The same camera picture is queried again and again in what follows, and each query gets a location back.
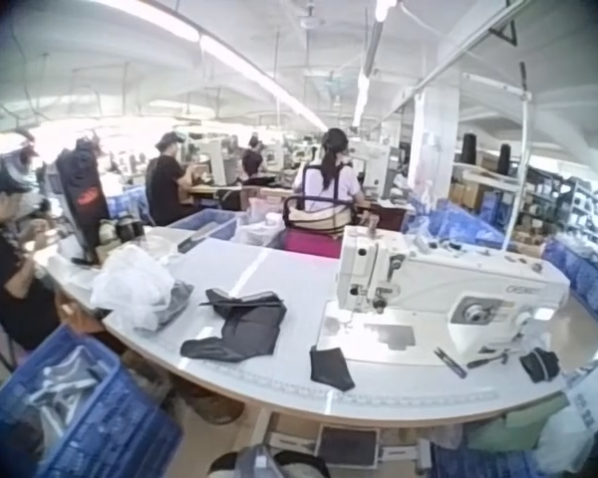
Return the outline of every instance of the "pillar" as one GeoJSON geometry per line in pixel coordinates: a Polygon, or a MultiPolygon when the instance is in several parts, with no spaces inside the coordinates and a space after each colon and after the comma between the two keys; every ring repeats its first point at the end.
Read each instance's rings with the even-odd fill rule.
{"type": "Polygon", "coordinates": [[[459,90],[428,87],[415,97],[408,186],[431,199],[447,199],[458,131],[459,90]]]}

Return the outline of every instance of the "cardboard box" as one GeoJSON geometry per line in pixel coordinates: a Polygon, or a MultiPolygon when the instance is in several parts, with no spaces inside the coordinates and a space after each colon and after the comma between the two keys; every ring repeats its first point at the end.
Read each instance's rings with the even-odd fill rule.
{"type": "Polygon", "coordinates": [[[476,155],[476,164],[485,169],[496,172],[498,167],[498,156],[485,151],[479,151],[476,155]]]}
{"type": "Polygon", "coordinates": [[[465,193],[465,186],[455,182],[449,186],[449,200],[454,204],[462,204],[462,196],[465,193]]]}
{"type": "Polygon", "coordinates": [[[489,189],[490,187],[477,182],[467,182],[462,194],[462,205],[473,211],[480,210],[482,195],[489,189]]]}

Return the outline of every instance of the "ceiling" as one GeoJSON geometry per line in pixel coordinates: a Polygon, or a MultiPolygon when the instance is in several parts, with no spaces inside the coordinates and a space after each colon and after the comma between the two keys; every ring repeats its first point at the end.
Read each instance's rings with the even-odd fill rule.
{"type": "MultiPolygon", "coordinates": [[[[436,65],[439,48],[455,48],[459,27],[494,1],[503,2],[404,0],[416,20],[392,9],[362,129],[385,118],[403,88],[436,65]]],[[[327,125],[350,124],[376,0],[314,0],[320,25],[310,31],[300,23],[306,0],[160,3],[274,76],[327,125]]],[[[517,47],[491,35],[454,68],[520,86],[524,61],[535,99],[535,151],[598,171],[598,10],[590,3],[533,0],[514,22],[517,47]]],[[[476,132],[489,147],[510,141],[517,150],[520,101],[472,82],[461,82],[460,90],[459,131],[476,132]]],[[[164,100],[191,104],[188,111],[204,118],[310,127],[283,107],[278,115],[268,93],[198,45],[103,5],[23,1],[0,22],[0,130],[67,116],[186,112],[155,106],[164,100]]],[[[405,108],[404,131],[412,120],[405,108]]]]}

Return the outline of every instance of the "curved table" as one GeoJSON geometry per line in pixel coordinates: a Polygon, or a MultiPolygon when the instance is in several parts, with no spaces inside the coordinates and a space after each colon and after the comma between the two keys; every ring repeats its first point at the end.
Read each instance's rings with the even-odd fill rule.
{"type": "Polygon", "coordinates": [[[356,387],[346,393],[310,380],[310,348],[318,341],[325,304],[334,295],[337,261],[207,239],[171,266],[195,286],[188,308],[152,337],[119,314],[104,324],[128,347],[177,375],[218,393],[281,413],[357,426],[432,426],[472,421],[545,398],[561,377],[532,383],[518,360],[491,363],[460,379],[441,362],[411,366],[348,360],[356,387]],[[218,335],[223,320],[205,301],[219,288],[233,296],[273,291],[288,308],[275,353],[241,363],[179,355],[189,339],[218,335]]]}

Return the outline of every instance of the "worker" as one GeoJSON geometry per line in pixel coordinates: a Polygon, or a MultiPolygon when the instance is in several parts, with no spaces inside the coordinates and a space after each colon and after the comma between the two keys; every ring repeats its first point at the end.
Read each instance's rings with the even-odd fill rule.
{"type": "MultiPolygon", "coordinates": [[[[333,127],[323,136],[323,157],[319,164],[314,161],[300,171],[301,177],[295,182],[304,196],[323,197],[359,204],[364,195],[354,169],[347,164],[348,137],[333,127]]],[[[331,202],[308,200],[306,212],[314,212],[332,207],[331,202]]]]}
{"type": "Polygon", "coordinates": [[[30,185],[0,170],[0,324],[6,334],[26,351],[35,349],[59,325],[54,293],[36,278],[31,254],[22,248],[33,240],[34,251],[46,247],[47,223],[33,219],[16,236],[6,227],[20,208],[30,185]]]}
{"type": "Polygon", "coordinates": [[[241,167],[243,169],[245,179],[256,177],[259,173],[264,172],[263,156],[261,151],[264,148],[263,142],[257,136],[253,136],[248,142],[248,149],[244,152],[241,158],[241,167]]]}
{"type": "Polygon", "coordinates": [[[184,170],[175,156],[183,139],[176,132],[168,132],[155,145],[159,157],[147,167],[147,200],[152,220],[157,226],[167,226],[197,212],[189,192],[193,186],[194,167],[191,163],[184,170]]]}

